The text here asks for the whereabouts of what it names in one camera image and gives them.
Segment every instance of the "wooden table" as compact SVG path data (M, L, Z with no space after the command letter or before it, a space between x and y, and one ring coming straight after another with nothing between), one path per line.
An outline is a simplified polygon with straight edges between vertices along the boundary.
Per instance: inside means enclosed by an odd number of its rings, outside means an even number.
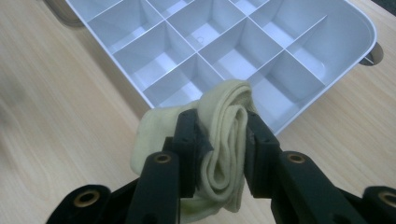
M382 63L357 65L278 136L335 186L361 195L396 188L396 18L351 1L378 31ZM0 223L44 223L73 189L118 189L149 109L84 29L61 25L39 0L0 1ZM269 200L199 223L274 223Z

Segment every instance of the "cloth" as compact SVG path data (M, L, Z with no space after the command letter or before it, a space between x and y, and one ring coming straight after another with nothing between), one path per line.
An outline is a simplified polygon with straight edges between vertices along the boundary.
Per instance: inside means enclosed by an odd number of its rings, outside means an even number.
M246 81L226 80L190 104L148 111L137 130L131 167L141 174L145 159L161 151L165 137L173 136L177 116L196 108L198 119L214 148L201 165L201 186L192 199L181 200L180 221L193 222L220 208L237 212L244 187L247 110L256 112Z

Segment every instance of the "white plastic tray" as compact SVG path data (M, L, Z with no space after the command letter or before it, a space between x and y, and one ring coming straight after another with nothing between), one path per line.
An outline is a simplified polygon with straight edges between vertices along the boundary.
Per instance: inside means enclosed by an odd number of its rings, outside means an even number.
M247 80L275 134L370 52L344 0L67 0L151 107Z

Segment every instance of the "screw hole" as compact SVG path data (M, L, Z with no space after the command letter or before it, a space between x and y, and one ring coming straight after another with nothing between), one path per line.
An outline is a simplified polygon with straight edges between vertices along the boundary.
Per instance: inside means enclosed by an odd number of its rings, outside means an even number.
M297 155L297 154L289 154L288 159L289 159L289 161L294 162L294 163L304 163L305 162L305 158L300 155Z
M396 194L389 191L381 191L378 193L378 197L383 203L396 208Z
M156 162L158 162L158 163L167 163L167 162L169 162L170 160L172 160L172 157L170 157L169 155L166 155L166 154L160 154L160 155L157 155L157 156L154 158L154 160L155 160Z
M99 200L100 193L96 189L88 189L80 193L74 200L75 207L88 207Z

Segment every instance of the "compartment tray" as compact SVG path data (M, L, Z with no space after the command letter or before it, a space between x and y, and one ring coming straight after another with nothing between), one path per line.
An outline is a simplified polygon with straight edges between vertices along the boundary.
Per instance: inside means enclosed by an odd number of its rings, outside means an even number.
M247 80L278 134L376 41L341 0L67 0L151 107Z

